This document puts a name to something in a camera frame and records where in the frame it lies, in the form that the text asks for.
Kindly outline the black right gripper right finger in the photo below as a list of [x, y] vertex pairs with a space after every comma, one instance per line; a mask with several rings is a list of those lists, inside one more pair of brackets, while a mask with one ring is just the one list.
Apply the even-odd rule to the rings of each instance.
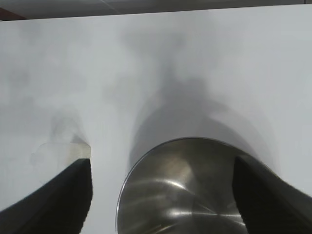
[[312, 198], [251, 156], [235, 158], [232, 189], [248, 233], [312, 232]]

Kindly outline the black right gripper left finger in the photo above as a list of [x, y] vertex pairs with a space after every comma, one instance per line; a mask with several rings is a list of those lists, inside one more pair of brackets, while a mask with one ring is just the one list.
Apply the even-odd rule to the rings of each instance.
[[2, 234], [79, 234], [93, 197], [91, 163], [78, 159], [0, 213]]

